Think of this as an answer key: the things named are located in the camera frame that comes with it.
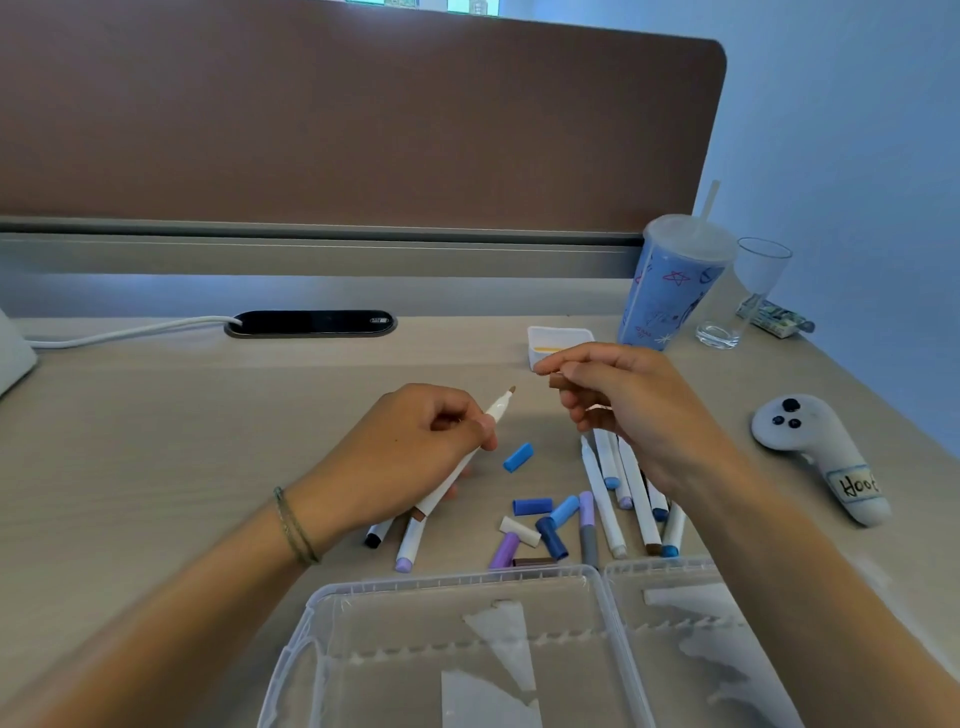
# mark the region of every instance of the blue marker cap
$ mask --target blue marker cap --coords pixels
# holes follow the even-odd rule
[[[503,467],[508,473],[512,473],[533,456],[534,446],[530,443],[523,443],[513,455],[503,461]]]
[[[532,497],[514,501],[515,516],[536,516],[553,510],[552,497]]]
[[[576,496],[570,496],[563,503],[558,505],[550,518],[553,519],[554,528],[560,528],[574,513],[580,510],[580,499]]]
[[[550,556],[554,561],[560,561],[570,555],[569,551],[566,550],[566,546],[564,546],[564,542],[561,541],[560,536],[557,535],[557,525],[553,522],[552,518],[544,516],[537,521],[537,530],[543,537],[543,544],[546,546],[546,550],[550,552]]]

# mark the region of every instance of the white game controller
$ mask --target white game controller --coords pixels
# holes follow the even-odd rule
[[[795,450],[813,458],[820,474],[853,519],[866,526],[890,518],[874,474],[836,412],[810,395],[784,395],[760,407],[750,423],[766,448]]]

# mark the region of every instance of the small white container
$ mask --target small white container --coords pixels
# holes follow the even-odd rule
[[[554,352],[596,341],[589,328],[527,327],[527,350],[530,368]]]

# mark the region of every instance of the forearm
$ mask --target forearm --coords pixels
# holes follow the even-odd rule
[[[750,468],[682,502],[806,725],[950,724],[960,687]]]
[[[9,718],[36,728],[179,724],[302,571],[276,512],[261,508],[15,702]]]

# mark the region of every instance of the power cord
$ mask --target power cord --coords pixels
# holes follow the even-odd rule
[[[68,339],[66,341],[28,341],[34,349],[73,349],[74,347],[85,347],[90,344],[102,344],[105,341],[116,341],[117,339],[127,339],[131,336],[139,336],[144,333],[157,333],[158,331],[168,331],[171,328],[192,327],[198,324],[236,324],[242,326],[240,319],[234,319],[232,316],[195,316],[192,319],[177,319],[176,321],[164,321],[161,324],[150,324],[145,327],[124,328],[121,331],[109,331],[107,333],[98,333],[93,336],[85,336],[82,339]]]

